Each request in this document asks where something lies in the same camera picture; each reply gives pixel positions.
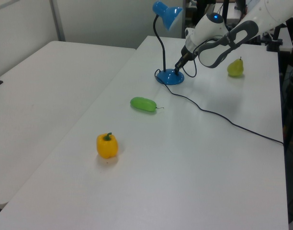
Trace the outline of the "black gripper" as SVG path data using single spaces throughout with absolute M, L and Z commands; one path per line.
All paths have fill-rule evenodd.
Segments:
M 178 60 L 178 62 L 175 64 L 174 66 L 174 71 L 175 72 L 179 72 L 181 68 L 184 67 L 184 65 L 188 62 L 188 61 L 192 61 L 193 60 L 193 54 L 192 52 L 190 52 L 186 46 L 183 46 L 182 50 L 181 50 L 181 58 Z

